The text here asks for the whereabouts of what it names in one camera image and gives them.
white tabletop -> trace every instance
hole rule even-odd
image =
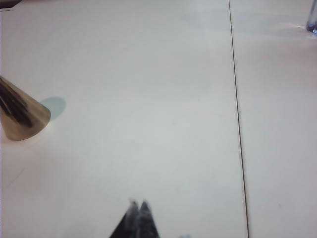
[[[317,235],[312,0],[232,0],[250,237]]]
[[[226,0],[24,0],[1,74],[50,108],[2,134],[5,238],[106,238],[146,199],[162,238],[245,238]]]

